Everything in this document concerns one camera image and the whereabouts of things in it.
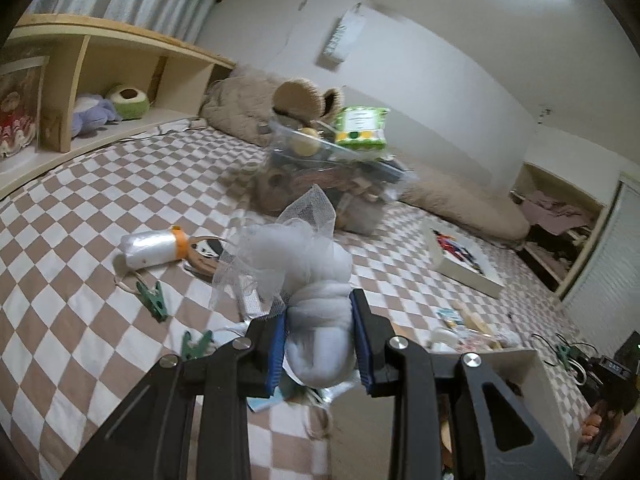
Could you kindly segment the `white mesh bath puff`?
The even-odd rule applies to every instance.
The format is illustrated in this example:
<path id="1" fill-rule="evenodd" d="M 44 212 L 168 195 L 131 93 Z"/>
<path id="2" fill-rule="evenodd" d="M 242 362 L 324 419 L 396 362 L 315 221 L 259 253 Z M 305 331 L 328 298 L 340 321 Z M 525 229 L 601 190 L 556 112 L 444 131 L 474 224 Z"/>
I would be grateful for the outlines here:
<path id="1" fill-rule="evenodd" d="M 355 367 L 352 255 L 334 240 L 335 220 L 315 184 L 276 221 L 232 230 L 209 303 L 233 304 L 244 320 L 284 313 L 285 361 L 311 388 L 336 386 Z"/>

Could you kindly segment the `plastic film roll orange end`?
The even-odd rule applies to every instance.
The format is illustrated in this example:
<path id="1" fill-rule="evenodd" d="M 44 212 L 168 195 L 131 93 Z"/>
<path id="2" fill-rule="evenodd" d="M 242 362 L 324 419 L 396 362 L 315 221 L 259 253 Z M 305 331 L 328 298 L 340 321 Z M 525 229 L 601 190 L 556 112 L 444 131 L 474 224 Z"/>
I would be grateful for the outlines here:
<path id="1" fill-rule="evenodd" d="M 119 250 L 127 268 L 137 271 L 186 258 L 189 237 L 180 226 L 172 226 L 169 230 L 125 235 Z"/>

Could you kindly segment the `green clothespin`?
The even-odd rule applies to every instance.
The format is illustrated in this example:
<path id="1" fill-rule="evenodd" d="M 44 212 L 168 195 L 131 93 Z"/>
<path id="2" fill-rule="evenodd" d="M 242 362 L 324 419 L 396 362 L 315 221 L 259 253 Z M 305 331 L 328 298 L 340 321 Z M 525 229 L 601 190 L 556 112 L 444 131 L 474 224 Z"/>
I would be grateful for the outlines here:
<path id="1" fill-rule="evenodd" d="M 149 287 L 141 280 L 137 280 L 136 287 L 142 304 L 150 312 L 152 318 L 159 323 L 165 322 L 168 318 L 168 310 L 160 282 L 156 282 L 153 287 Z"/>
<path id="2" fill-rule="evenodd" d="M 198 340 L 194 340 L 192 334 L 186 330 L 181 339 L 181 359 L 183 361 L 191 361 L 204 358 L 209 354 L 209 347 L 212 342 L 213 332 L 211 330 L 201 333 Z"/>

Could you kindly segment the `large white cardboard box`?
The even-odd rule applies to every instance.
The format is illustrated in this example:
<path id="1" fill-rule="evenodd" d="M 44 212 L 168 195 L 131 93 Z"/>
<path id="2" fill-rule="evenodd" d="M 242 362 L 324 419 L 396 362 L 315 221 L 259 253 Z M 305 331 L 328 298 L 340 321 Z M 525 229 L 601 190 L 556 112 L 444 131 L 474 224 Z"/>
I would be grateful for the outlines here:
<path id="1" fill-rule="evenodd" d="M 455 479 L 573 479 L 558 401 L 532 350 L 434 353 Z"/>

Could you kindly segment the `flat white tray box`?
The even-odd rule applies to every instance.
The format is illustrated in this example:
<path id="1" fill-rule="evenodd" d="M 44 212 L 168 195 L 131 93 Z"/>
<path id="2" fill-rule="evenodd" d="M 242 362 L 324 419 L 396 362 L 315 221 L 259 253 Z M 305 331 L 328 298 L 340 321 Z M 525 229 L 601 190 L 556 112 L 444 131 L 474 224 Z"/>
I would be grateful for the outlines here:
<path id="1" fill-rule="evenodd" d="M 500 297 L 503 281 L 480 246 L 431 219 L 424 219 L 421 229 L 435 271 L 489 297 Z"/>

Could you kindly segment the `wooden closet shelf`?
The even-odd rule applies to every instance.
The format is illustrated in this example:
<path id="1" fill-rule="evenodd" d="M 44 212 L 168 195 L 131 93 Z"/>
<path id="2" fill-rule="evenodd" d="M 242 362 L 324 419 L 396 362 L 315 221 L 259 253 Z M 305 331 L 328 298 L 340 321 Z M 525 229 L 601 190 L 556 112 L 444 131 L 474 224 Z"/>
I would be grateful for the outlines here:
<path id="1" fill-rule="evenodd" d="M 510 196 L 529 225 L 516 253 L 555 296 L 564 297 L 596 246 L 608 206 L 530 162 Z"/>

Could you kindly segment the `clear plastic storage bin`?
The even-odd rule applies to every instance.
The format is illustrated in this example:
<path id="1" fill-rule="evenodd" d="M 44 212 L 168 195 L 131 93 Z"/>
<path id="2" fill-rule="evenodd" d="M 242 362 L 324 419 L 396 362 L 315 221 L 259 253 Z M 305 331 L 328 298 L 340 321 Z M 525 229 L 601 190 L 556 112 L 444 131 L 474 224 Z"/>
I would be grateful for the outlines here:
<path id="1" fill-rule="evenodd" d="M 377 159 L 322 138 L 313 128 L 292 129 L 270 120 L 271 140 L 256 176 L 256 200 L 277 216 L 318 185 L 336 212 L 336 226 L 371 235 L 388 207 L 397 202 L 416 174 L 394 158 Z"/>

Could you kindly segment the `green wet wipes pack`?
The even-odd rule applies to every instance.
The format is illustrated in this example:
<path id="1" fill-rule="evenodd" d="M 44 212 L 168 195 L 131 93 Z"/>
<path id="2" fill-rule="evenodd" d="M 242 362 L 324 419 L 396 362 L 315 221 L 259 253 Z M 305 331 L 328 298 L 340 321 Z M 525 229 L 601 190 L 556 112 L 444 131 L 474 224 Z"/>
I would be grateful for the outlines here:
<path id="1" fill-rule="evenodd" d="M 378 106 L 348 106 L 334 122 L 335 144 L 350 150 L 384 150 L 386 118 L 390 110 Z"/>

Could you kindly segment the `beige duvet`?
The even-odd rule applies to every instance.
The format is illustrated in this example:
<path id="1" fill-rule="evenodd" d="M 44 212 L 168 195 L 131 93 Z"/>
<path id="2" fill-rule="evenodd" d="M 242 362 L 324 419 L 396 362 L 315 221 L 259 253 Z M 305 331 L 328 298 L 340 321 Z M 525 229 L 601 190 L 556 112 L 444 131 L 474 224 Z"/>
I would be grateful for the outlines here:
<path id="1" fill-rule="evenodd" d="M 342 89 L 334 87 L 322 92 L 308 79 L 285 79 L 248 65 L 232 70 L 227 78 L 209 85 L 201 116 L 213 128 L 264 148 L 272 138 L 268 120 L 273 118 L 273 98 L 282 92 L 296 92 L 296 86 L 314 102 L 318 119 L 328 124 L 337 118 L 344 106 Z M 420 162 L 405 152 L 400 154 L 400 160 L 408 162 L 418 177 L 401 194 L 403 202 L 436 214 L 486 240 L 516 244 L 528 234 L 529 224 L 510 198 Z"/>

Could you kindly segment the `green round plush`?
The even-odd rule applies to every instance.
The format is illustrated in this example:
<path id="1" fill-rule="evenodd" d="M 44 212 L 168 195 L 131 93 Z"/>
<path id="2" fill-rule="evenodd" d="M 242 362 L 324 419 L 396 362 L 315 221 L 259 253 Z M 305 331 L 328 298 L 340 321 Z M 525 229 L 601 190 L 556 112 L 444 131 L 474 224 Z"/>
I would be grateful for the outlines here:
<path id="1" fill-rule="evenodd" d="M 126 84 L 111 88 L 106 98 L 113 104 L 122 120 L 140 119 L 151 108 L 149 98 L 144 91 Z"/>

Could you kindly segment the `wooden headboard shelf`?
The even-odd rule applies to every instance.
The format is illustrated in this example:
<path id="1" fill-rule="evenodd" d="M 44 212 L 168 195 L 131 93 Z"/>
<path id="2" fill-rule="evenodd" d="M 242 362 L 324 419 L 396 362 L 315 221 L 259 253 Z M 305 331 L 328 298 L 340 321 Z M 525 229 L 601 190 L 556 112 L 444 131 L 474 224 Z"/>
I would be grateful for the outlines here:
<path id="1" fill-rule="evenodd" d="M 227 77 L 228 58 L 169 36 L 105 18 L 25 14 L 1 48 L 1 65 L 47 55 L 38 138 L 1 157 L 1 194 L 75 156 L 171 120 L 198 114 L 207 85 Z M 81 94 L 106 97 L 119 84 L 146 93 L 151 108 L 140 119 L 110 122 L 72 137 L 72 114 Z"/>

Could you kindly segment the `doll in display case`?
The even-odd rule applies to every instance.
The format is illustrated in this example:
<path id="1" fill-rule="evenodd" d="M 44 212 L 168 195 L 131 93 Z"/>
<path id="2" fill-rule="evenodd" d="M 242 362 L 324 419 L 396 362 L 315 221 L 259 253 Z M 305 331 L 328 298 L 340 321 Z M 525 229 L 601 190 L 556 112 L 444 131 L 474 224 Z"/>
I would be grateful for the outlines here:
<path id="1" fill-rule="evenodd" d="M 38 138 L 47 55 L 1 65 L 1 157 L 9 158 Z"/>

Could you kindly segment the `white hanging wall pouch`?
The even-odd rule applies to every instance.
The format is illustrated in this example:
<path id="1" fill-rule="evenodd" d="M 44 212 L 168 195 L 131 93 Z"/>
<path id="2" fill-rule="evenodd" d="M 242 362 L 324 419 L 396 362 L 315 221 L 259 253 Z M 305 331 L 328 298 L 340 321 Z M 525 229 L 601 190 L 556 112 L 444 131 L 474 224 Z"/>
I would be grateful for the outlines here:
<path id="1" fill-rule="evenodd" d="M 344 63 L 354 50 L 366 23 L 360 3 L 346 11 L 322 50 L 322 60 L 336 65 Z"/>

